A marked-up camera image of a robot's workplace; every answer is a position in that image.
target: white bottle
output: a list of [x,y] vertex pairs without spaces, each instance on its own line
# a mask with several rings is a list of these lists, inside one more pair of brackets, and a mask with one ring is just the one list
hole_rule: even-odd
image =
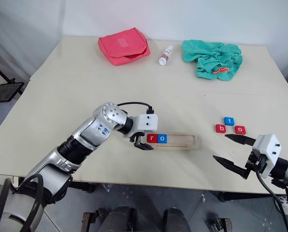
[[161,57],[159,58],[159,64],[160,65],[166,65],[168,58],[170,57],[172,52],[173,52],[173,46],[170,45],[163,51]]

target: red bag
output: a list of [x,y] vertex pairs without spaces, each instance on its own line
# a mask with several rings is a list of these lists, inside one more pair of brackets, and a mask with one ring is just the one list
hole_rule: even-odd
[[114,65],[130,63],[150,54],[146,38],[136,28],[101,37],[98,45]]

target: white table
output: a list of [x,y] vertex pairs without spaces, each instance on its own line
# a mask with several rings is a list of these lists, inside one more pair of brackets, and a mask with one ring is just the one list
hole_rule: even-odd
[[[221,156],[244,167],[251,151],[215,132],[224,116],[244,125],[247,136],[275,133],[283,147],[281,156],[288,159],[288,84],[266,47],[240,46],[243,64],[231,81],[223,82],[197,78],[195,63],[181,58],[181,42],[149,41],[151,55],[113,66],[97,40],[64,37],[32,76],[0,127],[0,174],[25,176],[99,105],[142,101],[155,108],[159,131],[197,134],[201,148],[141,151],[114,132],[85,160],[74,180],[266,192],[254,173],[244,180],[213,159]],[[170,44],[174,53],[168,64],[158,65]],[[124,109],[129,115],[145,112],[142,106]]]

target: teal towel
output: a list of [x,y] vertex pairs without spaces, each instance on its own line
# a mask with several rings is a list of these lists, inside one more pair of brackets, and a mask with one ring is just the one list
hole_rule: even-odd
[[185,40],[182,50],[184,61],[198,62],[197,76],[211,80],[216,78],[222,81],[231,80],[243,62],[241,50],[233,44]]

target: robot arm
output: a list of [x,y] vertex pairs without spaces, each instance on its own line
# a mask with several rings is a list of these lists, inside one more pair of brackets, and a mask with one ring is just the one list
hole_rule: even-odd
[[42,159],[26,176],[27,182],[20,191],[11,194],[5,203],[0,219],[0,231],[24,231],[24,224],[28,220],[30,210],[34,207],[37,194],[37,178],[43,180],[42,202],[37,209],[33,221],[29,225],[31,232],[39,224],[43,209],[46,205],[61,200],[72,181],[72,174],[81,166],[82,162],[93,151],[98,149],[110,136],[112,131],[124,134],[131,142],[143,150],[152,147],[141,143],[141,136],[148,131],[156,131],[158,116],[153,112],[136,117],[128,117],[127,112],[113,103],[106,103],[98,107],[83,124],[60,146],[55,147]]
[[246,169],[234,165],[230,160],[214,156],[221,165],[244,179],[248,178],[250,171],[254,171],[259,178],[270,176],[273,178],[272,184],[280,188],[284,189],[288,186],[288,161],[279,157],[281,145],[274,134],[259,135],[257,139],[237,134],[225,136],[237,143],[252,146],[252,151],[245,165]]

